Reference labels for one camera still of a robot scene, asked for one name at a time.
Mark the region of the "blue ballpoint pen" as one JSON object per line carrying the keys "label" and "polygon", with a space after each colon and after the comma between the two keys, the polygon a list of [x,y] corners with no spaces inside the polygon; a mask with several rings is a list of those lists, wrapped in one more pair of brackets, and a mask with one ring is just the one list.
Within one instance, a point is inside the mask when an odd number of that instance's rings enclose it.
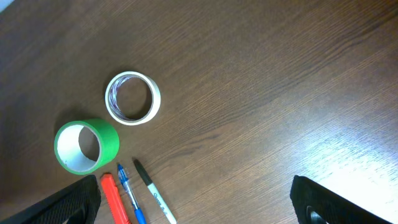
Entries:
{"label": "blue ballpoint pen", "polygon": [[125,192],[128,194],[128,196],[130,198],[131,204],[132,204],[133,209],[134,209],[134,214],[135,214],[135,217],[136,217],[138,223],[139,224],[146,224],[147,223],[146,222],[146,218],[145,218],[144,213],[142,212],[142,210],[141,210],[141,208],[140,208],[140,206],[139,206],[139,204],[138,204],[138,202],[136,200],[136,197],[134,195],[133,189],[132,189],[132,187],[129,184],[129,178],[127,177],[127,174],[126,174],[126,172],[124,170],[124,167],[121,164],[118,164],[117,168],[118,168],[118,178],[119,178],[119,180],[120,180]]}

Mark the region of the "cream masking tape roll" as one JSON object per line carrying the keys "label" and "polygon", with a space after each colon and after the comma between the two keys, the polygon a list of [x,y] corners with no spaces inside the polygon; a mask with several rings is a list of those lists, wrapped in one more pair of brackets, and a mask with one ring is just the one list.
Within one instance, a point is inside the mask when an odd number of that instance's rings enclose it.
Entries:
{"label": "cream masking tape roll", "polygon": [[[148,110],[147,114],[145,114],[140,119],[131,119],[128,118],[119,108],[117,102],[117,95],[118,90],[124,84],[124,82],[128,81],[132,78],[138,78],[146,83],[149,87],[152,103],[150,109]],[[104,101],[106,104],[106,108],[109,114],[119,123],[126,125],[126,126],[137,126],[140,124],[144,124],[150,121],[158,112],[160,105],[161,105],[161,94],[159,87],[157,86],[156,82],[153,81],[148,76],[145,76],[139,72],[133,71],[126,71],[117,74],[108,84],[105,94],[104,94]]]}

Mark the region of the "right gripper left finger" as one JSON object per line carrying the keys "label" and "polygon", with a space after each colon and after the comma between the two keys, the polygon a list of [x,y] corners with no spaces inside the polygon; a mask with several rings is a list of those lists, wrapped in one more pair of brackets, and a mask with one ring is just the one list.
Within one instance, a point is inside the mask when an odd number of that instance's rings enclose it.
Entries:
{"label": "right gripper left finger", "polygon": [[93,224],[101,204],[96,177],[87,175],[74,184],[1,221],[1,224]]}

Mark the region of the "black permanent marker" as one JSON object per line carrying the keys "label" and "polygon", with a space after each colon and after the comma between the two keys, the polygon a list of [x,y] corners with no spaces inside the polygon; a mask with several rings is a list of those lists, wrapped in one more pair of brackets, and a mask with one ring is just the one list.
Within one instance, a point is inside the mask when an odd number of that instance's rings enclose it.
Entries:
{"label": "black permanent marker", "polygon": [[154,199],[157,202],[160,209],[163,211],[167,220],[170,222],[170,224],[177,224],[177,219],[175,218],[171,209],[169,208],[169,206],[166,204],[165,200],[161,196],[160,192],[158,191],[157,187],[155,186],[155,183],[153,183],[151,177],[145,170],[144,166],[140,163],[140,161],[138,159],[134,159],[133,163],[134,163],[134,166],[135,166],[138,174],[140,175],[141,179],[143,180],[143,182],[149,189],[149,192],[154,197]]}

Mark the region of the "green tape roll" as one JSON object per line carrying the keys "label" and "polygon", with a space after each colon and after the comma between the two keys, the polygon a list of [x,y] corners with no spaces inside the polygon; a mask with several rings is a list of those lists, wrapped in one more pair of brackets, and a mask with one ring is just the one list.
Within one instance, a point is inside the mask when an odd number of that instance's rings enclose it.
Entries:
{"label": "green tape roll", "polygon": [[[94,134],[98,142],[97,160],[89,159],[80,147],[80,133],[85,128]],[[111,124],[103,119],[71,121],[64,124],[55,135],[55,156],[60,165],[72,174],[90,174],[111,162],[118,151],[118,133]]]}

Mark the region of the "orange utility knife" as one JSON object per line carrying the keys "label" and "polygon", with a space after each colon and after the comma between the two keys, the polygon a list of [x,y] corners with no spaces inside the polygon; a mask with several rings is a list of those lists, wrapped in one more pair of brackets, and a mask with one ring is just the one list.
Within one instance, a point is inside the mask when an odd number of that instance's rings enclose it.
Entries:
{"label": "orange utility knife", "polygon": [[100,178],[100,184],[102,186],[115,224],[131,224],[113,176],[110,173],[103,174],[103,176]]}

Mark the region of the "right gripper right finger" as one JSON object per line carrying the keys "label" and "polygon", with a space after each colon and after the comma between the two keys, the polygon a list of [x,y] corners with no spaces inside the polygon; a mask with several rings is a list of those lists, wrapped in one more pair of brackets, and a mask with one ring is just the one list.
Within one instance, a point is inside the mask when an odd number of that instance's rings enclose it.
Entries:
{"label": "right gripper right finger", "polygon": [[294,176],[290,199],[300,224],[388,222],[304,176]]}

